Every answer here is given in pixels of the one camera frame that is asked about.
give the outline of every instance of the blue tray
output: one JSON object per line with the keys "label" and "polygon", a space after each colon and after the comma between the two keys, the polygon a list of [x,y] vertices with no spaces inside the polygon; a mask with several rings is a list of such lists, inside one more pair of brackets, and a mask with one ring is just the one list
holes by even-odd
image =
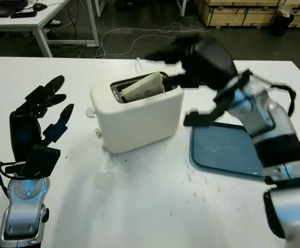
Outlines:
{"label": "blue tray", "polygon": [[262,164],[243,126],[214,122],[208,128],[192,128],[191,157],[205,168],[262,177]]}

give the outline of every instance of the silver robotic arm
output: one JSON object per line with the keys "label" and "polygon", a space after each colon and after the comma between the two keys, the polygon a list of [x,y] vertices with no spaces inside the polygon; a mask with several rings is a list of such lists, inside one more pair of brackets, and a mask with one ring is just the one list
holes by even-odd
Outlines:
{"label": "silver robotic arm", "polygon": [[[224,90],[236,81],[232,79]],[[287,240],[286,247],[300,247],[300,142],[287,112],[269,97],[263,81],[271,84],[251,75],[245,87],[235,91],[228,112],[251,135],[264,181],[276,185],[264,193],[271,230]]]}
{"label": "silver robotic arm", "polygon": [[[170,85],[206,85],[217,90],[216,108],[205,114],[191,112],[184,125],[209,126],[225,111],[243,123],[264,167],[263,179],[273,185],[263,197],[269,226],[276,236],[286,239],[286,247],[300,247],[300,142],[289,118],[295,92],[287,85],[273,85],[249,70],[238,74],[227,51],[209,37],[178,38],[146,59],[168,64],[182,62],[185,74],[172,76],[167,82]],[[270,87],[290,93],[288,113],[269,97]]]}
{"label": "silver robotic arm", "polygon": [[[74,104],[67,105],[58,122],[43,131],[43,140],[37,119],[45,115],[48,107],[65,100],[66,95],[56,94],[64,80],[58,76],[37,87],[10,114],[11,146],[16,162],[0,162],[0,186],[10,201],[1,224],[0,248],[41,246],[49,219],[44,198],[50,189],[49,176],[60,157],[60,150],[47,146],[67,130]],[[10,179],[8,187],[4,186],[1,175]]]}

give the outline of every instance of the computer mouse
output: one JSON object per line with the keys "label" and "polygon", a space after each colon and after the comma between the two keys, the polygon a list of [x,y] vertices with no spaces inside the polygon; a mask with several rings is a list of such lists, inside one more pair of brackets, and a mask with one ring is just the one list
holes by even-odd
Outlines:
{"label": "computer mouse", "polygon": [[46,9],[48,6],[45,5],[45,4],[41,4],[41,3],[38,3],[38,4],[34,4],[33,5],[33,10],[38,12],[38,11],[41,11],[43,9]]}

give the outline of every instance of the desk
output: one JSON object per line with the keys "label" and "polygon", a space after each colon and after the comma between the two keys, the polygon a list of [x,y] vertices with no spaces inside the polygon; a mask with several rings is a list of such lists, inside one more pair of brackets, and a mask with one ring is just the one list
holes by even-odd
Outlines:
{"label": "desk", "polygon": [[[297,92],[292,122],[300,139],[300,71],[290,61],[236,61],[269,80],[286,82]],[[62,109],[74,103],[68,130],[52,147],[61,157],[45,199],[50,219],[43,248],[233,247],[279,248],[266,222],[263,192],[268,186],[199,171],[189,160],[190,128],[183,118],[175,136],[122,154],[110,154],[97,139],[96,119],[85,116],[94,84],[109,84],[153,71],[168,74],[181,67],[134,60],[0,57],[0,161],[13,161],[9,114],[38,85],[65,76],[64,103],[40,119],[44,130]],[[182,111],[211,109],[215,92],[187,90]],[[271,92],[284,107],[285,92]],[[221,122],[239,124],[228,113]],[[0,188],[0,224],[8,199]]]}
{"label": "desk", "polygon": [[52,19],[70,0],[42,0],[39,1],[48,5],[44,10],[30,18],[0,18],[0,31],[2,32],[33,32],[44,57],[52,57],[49,44],[77,44],[99,46],[96,24],[94,22],[91,0],[86,0],[93,40],[47,40],[43,33],[44,25]]}

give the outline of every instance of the white toaster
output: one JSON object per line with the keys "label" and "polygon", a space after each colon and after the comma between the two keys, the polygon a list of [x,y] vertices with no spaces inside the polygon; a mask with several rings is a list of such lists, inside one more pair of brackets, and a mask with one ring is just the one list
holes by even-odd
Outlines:
{"label": "white toaster", "polygon": [[[163,76],[163,84],[168,76]],[[133,102],[125,102],[122,90],[147,75],[96,85],[90,97],[104,146],[121,153],[175,134],[181,115],[184,91],[165,86],[165,92]]]}

